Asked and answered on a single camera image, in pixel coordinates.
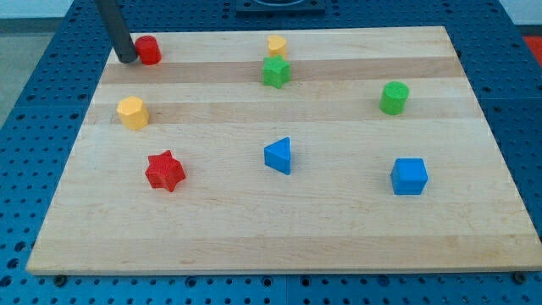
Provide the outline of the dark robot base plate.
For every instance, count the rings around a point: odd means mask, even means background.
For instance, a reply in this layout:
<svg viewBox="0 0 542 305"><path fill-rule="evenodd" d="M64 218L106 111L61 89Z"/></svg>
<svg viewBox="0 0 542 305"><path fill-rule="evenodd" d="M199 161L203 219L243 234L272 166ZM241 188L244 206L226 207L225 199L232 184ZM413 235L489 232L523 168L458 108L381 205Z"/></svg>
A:
<svg viewBox="0 0 542 305"><path fill-rule="evenodd" d="M324 0L234 0L238 14L324 13Z"/></svg>

